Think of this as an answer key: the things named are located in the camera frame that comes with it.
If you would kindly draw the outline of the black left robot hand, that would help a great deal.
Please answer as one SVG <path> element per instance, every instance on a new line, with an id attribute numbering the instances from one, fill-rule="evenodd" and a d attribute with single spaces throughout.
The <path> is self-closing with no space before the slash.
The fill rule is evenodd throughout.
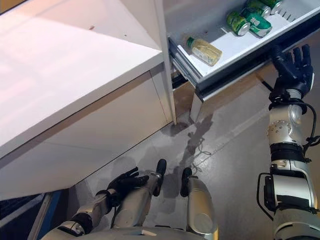
<path id="1" fill-rule="evenodd" d="M 111 199 L 114 203 L 120 203 L 132 190 L 143 187 L 148 180 L 148 175 L 139 176 L 138 167 L 134 167 L 112 180 L 107 190 L 114 190 Z"/>

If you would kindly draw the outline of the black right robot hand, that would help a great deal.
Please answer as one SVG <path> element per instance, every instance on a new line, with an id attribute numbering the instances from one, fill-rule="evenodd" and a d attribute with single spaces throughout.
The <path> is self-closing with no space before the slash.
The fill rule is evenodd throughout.
<path id="1" fill-rule="evenodd" d="M 274 89 L 277 91 L 293 89 L 304 97 L 312 89 L 314 69 L 311 64 L 310 46 L 296 47 L 292 52 L 283 53 L 279 46 L 272 52 L 272 63 L 278 72 Z"/>

